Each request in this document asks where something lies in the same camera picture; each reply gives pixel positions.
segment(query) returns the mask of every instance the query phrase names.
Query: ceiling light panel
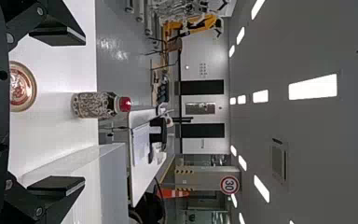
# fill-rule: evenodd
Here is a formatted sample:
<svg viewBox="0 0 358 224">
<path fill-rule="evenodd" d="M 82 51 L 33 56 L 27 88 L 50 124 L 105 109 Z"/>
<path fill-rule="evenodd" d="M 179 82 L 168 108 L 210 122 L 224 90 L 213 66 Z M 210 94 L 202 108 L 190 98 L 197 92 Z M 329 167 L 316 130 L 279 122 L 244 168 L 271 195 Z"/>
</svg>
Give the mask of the ceiling light panel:
<svg viewBox="0 0 358 224">
<path fill-rule="evenodd" d="M 237 104 L 237 98 L 231 97 L 231 98 L 229 99 L 229 104 L 230 104 L 230 105 L 236 105 L 236 104 Z"/>
<path fill-rule="evenodd" d="M 241 95 L 241 96 L 238 97 L 238 104 L 239 105 L 246 104 L 246 95 Z"/>
<path fill-rule="evenodd" d="M 337 96 L 337 74 L 317 77 L 289 85 L 289 100 Z"/>
<path fill-rule="evenodd" d="M 258 91 L 253 93 L 253 102 L 256 104 L 266 103 L 269 101 L 269 91 Z"/>
<path fill-rule="evenodd" d="M 230 149 L 231 149 L 232 155 L 236 157 L 237 156 L 237 149 L 234 146 L 231 146 Z"/>
<path fill-rule="evenodd" d="M 237 208 L 238 202 L 237 202 L 237 198 L 235 197 L 235 194 L 231 194 L 230 197 L 231 197 L 232 204 L 234 205 L 235 208 Z"/>
<path fill-rule="evenodd" d="M 237 45 L 239 45 L 241 43 L 241 41 L 243 40 L 244 37 L 245 37 L 245 27 L 242 27 L 240 32 L 237 35 Z"/>
<path fill-rule="evenodd" d="M 245 224 L 245 220 L 243 219 L 242 213 L 238 214 L 238 219 L 240 220 L 240 224 Z"/>
<path fill-rule="evenodd" d="M 228 56 L 231 58 L 235 53 L 235 45 L 231 46 L 231 49 L 229 49 Z"/>
<path fill-rule="evenodd" d="M 264 3 L 266 2 L 266 0 L 256 0 L 255 4 L 252 8 L 252 20 L 255 19 L 255 17 L 257 16 L 258 12 L 260 11 L 261 7 L 264 5 Z"/>
<path fill-rule="evenodd" d="M 269 190 L 266 188 L 263 182 L 261 182 L 257 175 L 255 175 L 255 187 L 261 193 L 266 202 L 269 203 Z"/>
<path fill-rule="evenodd" d="M 248 163 L 243 159 L 242 156 L 239 156 L 238 157 L 238 163 L 240 164 L 240 166 L 242 167 L 242 169 L 244 171 L 247 171 L 248 170 Z"/>
</svg>

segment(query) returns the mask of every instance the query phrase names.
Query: decorative plate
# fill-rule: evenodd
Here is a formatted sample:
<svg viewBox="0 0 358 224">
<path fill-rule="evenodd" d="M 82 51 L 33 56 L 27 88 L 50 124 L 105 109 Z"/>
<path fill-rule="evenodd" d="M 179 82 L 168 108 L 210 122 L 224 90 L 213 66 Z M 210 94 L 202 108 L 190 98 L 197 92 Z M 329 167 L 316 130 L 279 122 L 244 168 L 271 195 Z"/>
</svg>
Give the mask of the decorative plate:
<svg viewBox="0 0 358 224">
<path fill-rule="evenodd" d="M 21 112 L 34 103 L 36 81 L 31 71 L 22 63 L 10 62 L 10 110 Z"/>
</svg>

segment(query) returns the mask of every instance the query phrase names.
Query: floor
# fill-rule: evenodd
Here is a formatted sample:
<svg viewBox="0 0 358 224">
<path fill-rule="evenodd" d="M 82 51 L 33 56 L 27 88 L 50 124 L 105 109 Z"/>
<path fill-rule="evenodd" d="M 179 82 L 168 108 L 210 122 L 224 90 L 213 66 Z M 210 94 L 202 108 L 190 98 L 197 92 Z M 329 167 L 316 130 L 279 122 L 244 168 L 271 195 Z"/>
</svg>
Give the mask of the floor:
<svg viewBox="0 0 358 224">
<path fill-rule="evenodd" d="M 123 10 L 125 1 L 96 0 L 98 91 L 129 96 L 134 105 L 151 105 L 150 59 L 153 46 L 143 23 Z"/>
</svg>

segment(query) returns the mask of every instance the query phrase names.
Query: red circle sign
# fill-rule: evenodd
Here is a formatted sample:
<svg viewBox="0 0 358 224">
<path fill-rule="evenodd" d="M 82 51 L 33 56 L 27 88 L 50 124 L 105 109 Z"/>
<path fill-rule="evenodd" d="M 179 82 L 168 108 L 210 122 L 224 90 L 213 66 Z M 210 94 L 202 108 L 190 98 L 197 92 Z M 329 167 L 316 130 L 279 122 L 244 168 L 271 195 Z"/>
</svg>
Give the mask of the red circle sign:
<svg viewBox="0 0 358 224">
<path fill-rule="evenodd" d="M 240 181 L 235 176 L 226 176 L 220 181 L 220 190 L 226 195 L 235 194 L 240 189 Z"/>
</svg>

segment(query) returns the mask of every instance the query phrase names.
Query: orange machine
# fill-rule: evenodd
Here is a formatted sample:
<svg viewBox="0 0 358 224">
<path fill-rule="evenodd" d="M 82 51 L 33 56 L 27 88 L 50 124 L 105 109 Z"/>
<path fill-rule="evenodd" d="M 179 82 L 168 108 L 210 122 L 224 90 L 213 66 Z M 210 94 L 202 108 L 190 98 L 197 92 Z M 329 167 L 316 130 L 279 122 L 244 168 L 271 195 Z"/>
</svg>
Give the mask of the orange machine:
<svg viewBox="0 0 358 224">
<path fill-rule="evenodd" d="M 186 22 L 170 21 L 164 24 L 166 36 L 172 36 L 173 31 L 176 30 L 181 32 L 181 34 L 176 37 L 184 37 L 211 29 L 214 29 L 217 32 L 217 37 L 223 33 L 223 20 L 214 14 L 192 17 Z"/>
</svg>

